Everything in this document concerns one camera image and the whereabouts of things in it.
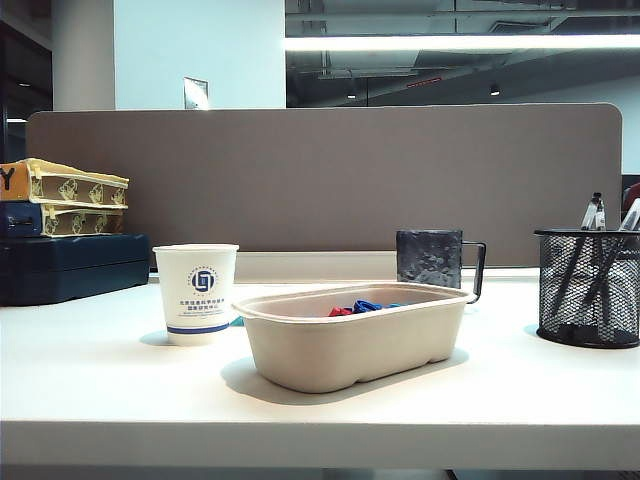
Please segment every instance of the black mesh pen holder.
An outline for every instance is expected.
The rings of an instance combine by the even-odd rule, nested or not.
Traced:
[[[640,344],[640,233],[536,230],[540,328],[553,342],[592,348]]]

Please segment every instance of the paper cup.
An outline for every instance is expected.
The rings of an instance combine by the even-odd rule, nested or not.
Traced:
[[[154,247],[169,341],[203,345],[233,320],[231,299],[238,245]]]

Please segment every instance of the ceiling light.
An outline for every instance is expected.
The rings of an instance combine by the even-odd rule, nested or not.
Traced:
[[[519,49],[640,48],[640,35],[409,35],[363,37],[289,37],[287,51],[512,51]]]

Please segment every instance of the dark blue storage box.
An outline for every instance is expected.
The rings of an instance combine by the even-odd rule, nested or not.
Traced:
[[[0,305],[42,305],[149,280],[146,235],[0,239]]]

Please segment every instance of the gray mug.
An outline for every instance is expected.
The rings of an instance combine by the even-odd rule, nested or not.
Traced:
[[[469,303],[477,302],[482,292],[487,246],[483,242],[462,240],[462,230],[398,230],[398,281],[460,288],[463,245],[478,247],[473,282],[476,298]]]

